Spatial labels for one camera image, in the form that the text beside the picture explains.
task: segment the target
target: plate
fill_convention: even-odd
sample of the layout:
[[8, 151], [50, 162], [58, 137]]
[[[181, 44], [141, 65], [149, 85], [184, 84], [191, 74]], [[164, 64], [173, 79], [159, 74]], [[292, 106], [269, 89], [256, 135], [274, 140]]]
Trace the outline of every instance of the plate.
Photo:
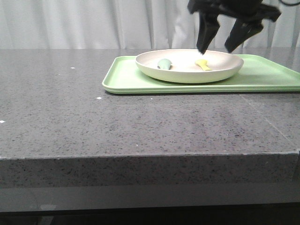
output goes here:
[[[158, 62], [169, 59], [170, 70], [159, 69]], [[198, 59], [207, 60], [211, 71], [202, 71], [195, 64]], [[197, 49], [166, 49], [139, 54], [135, 63], [147, 76], [175, 83], [209, 83], [227, 79], [236, 74], [243, 66], [243, 59], [225, 52], [206, 51], [204, 55]]]

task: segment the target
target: white backdrop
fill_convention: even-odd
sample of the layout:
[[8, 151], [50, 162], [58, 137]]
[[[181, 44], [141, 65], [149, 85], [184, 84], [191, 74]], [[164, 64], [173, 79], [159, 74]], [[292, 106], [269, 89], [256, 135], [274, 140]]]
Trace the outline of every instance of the white backdrop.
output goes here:
[[[278, 0], [276, 23], [242, 47], [300, 46], [300, 6]], [[0, 0], [0, 49], [195, 48], [198, 14], [188, 0]], [[221, 28], [211, 47], [224, 47], [234, 24], [219, 16]]]

